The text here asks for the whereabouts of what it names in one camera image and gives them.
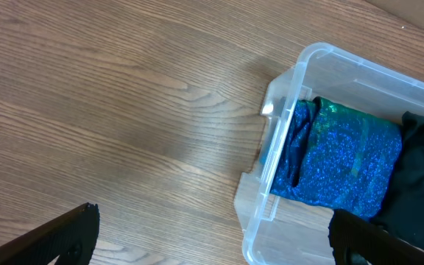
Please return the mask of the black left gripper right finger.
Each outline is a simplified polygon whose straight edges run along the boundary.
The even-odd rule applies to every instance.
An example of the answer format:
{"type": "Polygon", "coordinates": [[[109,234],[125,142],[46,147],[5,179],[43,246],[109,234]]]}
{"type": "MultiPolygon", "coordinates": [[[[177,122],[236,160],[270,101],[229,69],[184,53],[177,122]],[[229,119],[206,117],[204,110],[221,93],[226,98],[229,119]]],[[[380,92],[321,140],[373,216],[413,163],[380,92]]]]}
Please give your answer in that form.
{"type": "Polygon", "coordinates": [[[333,212],[328,238],[336,265],[424,265],[422,250],[345,210],[333,212]]]}

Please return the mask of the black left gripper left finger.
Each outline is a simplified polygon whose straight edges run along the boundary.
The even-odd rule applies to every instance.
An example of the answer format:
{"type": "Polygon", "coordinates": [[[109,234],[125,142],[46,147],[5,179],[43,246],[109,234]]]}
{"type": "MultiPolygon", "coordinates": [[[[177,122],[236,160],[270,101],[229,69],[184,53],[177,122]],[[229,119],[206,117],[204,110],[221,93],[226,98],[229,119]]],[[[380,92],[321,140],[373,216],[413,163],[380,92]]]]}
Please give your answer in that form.
{"type": "Polygon", "coordinates": [[[87,202],[1,245],[0,265],[88,265],[99,226],[99,207],[87,202]]]}

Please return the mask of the black cloth bundle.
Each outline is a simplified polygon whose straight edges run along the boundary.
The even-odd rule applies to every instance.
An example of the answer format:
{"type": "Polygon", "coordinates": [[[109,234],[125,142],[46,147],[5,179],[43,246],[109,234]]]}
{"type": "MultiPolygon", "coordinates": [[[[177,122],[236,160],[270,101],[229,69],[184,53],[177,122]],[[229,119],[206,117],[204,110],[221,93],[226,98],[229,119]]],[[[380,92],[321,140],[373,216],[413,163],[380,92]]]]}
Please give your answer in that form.
{"type": "Polygon", "coordinates": [[[424,250],[424,116],[402,116],[402,152],[397,159],[382,209],[371,222],[424,250]]]}

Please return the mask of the blue green sequin fabric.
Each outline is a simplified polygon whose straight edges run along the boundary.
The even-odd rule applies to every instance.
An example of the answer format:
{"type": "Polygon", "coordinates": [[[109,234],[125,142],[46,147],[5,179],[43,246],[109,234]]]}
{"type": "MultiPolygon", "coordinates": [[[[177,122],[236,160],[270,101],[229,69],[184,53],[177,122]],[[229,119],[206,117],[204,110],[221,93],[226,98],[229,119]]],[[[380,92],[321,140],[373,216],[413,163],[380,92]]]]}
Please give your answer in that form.
{"type": "Polygon", "coordinates": [[[396,123],[319,96],[299,100],[269,191],[370,219],[381,209],[401,149],[396,123]]]}

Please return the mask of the clear plastic storage bin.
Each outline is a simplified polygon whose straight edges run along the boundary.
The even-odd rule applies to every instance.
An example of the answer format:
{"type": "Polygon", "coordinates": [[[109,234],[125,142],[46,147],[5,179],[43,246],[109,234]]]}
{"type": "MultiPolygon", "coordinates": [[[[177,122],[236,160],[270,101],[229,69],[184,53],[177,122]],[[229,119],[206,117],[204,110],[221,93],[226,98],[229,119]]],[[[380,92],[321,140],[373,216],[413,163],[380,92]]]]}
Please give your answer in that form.
{"type": "Polygon", "coordinates": [[[268,85],[261,108],[267,118],[259,158],[242,173],[234,207],[249,264],[333,264],[329,208],[270,194],[276,166],[298,99],[321,96],[399,122],[406,112],[424,116],[424,82],[330,45],[313,43],[268,85]]]}

